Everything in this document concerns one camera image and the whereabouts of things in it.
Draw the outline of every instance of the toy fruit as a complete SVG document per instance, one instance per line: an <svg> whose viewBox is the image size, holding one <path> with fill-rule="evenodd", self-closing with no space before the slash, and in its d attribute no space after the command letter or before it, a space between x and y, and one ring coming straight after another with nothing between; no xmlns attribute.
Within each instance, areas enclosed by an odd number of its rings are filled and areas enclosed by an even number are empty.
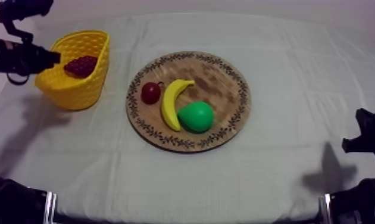
<svg viewBox="0 0 375 224"><path fill-rule="evenodd" d="M180 123L175 112L175 100L187 86L193 85L194 80L177 79L164 92L161 105L161 114L165 123L173 130L180 131Z"/></svg>
<svg viewBox="0 0 375 224"><path fill-rule="evenodd" d="M70 61L64 66L65 71L69 71L77 77L86 78L94 71L97 58L93 56L84 56Z"/></svg>
<svg viewBox="0 0 375 224"><path fill-rule="evenodd" d="M159 82L159 83L148 82L143 85L140 98L145 104L155 104L160 99L160 95L161 95L160 84L162 83L163 82Z"/></svg>
<svg viewBox="0 0 375 224"><path fill-rule="evenodd" d="M213 125L214 112L207 103L197 101L181 108L178 118L191 131L202 133Z"/></svg>

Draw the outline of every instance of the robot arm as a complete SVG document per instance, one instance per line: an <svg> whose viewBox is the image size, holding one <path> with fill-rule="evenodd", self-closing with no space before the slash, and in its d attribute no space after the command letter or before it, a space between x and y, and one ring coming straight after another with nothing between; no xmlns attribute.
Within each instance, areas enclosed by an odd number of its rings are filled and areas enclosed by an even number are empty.
<svg viewBox="0 0 375 224"><path fill-rule="evenodd" d="M6 0L0 2L0 23L7 32L21 38L23 43L0 40L0 72L6 73L8 80L14 85L23 85L29 75L50 69L60 62L60 54L47 51L32 44L33 35L15 28L14 20L23 20L34 15L45 16L53 4L53 0ZM11 78L9 73L17 73L22 81Z"/></svg>

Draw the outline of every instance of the round wooden tray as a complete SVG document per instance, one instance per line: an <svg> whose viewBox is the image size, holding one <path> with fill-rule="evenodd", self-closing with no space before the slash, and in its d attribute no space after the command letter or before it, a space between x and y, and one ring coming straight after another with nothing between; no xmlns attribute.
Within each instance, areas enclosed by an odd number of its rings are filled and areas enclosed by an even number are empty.
<svg viewBox="0 0 375 224"><path fill-rule="evenodd" d="M194 101L207 102L215 117L209 131L175 132L161 116L162 96L153 105L140 99L146 82L164 82L163 94L176 79L195 81L179 95L176 111ZM250 107L250 89L242 74L219 57L196 51L168 54L150 62L132 80L126 100L128 118L138 134L157 147L179 153L198 153L224 144L243 128Z"/></svg>

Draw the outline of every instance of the green fruit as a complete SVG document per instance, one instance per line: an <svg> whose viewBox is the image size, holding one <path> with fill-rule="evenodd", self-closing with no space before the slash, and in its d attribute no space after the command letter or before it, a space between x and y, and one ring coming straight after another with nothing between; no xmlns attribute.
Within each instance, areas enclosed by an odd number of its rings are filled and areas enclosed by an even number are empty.
<svg viewBox="0 0 375 224"><path fill-rule="evenodd" d="M178 118L188 130L202 133L213 125L214 112L207 103L197 101L181 108L178 112Z"/></svg>

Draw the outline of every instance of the floral border pattern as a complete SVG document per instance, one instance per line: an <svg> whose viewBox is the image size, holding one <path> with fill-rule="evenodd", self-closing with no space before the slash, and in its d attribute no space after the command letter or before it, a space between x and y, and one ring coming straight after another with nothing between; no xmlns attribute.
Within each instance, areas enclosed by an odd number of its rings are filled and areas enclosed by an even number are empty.
<svg viewBox="0 0 375 224"><path fill-rule="evenodd" d="M145 74L163 66L167 62L172 62L174 60L183 60L185 58L196 58L197 60L218 66L220 69L224 70L225 73L228 74L232 78L232 80L234 80L239 86L239 91L238 91L239 106L235 110L231 118L228 120L228 125L226 127L221 127L218 130L218 132L212 133L207 138L202 139L198 142L193 142L188 139L180 139L174 136L165 136L162 132L155 130L152 125L150 125L144 119L141 119L139 117L138 100L135 97L135 94L138 92L138 87L141 84L141 79L143 78ZM242 76L236 73L232 67L224 63L223 60L221 60L220 58L215 57L215 56L205 56L202 54L197 54L195 52L181 52L181 53L166 55L155 60L153 63L144 67L135 76L135 78L132 80L129 86L129 90L127 93L127 107L129 108L129 116L132 119L136 120L137 126L143 129L146 132L146 134L148 134L149 136L159 139L162 144L171 144L172 146L178 146L178 147L182 146L186 149L195 148L195 147L205 148L205 147L210 146L210 144L213 143L214 141L223 139L225 136L228 135L228 133L236 131L237 124L242 120L241 118L242 114L246 112L247 110L246 106L249 101L249 94L250 94L249 87L247 86L244 79L242 79Z"/></svg>

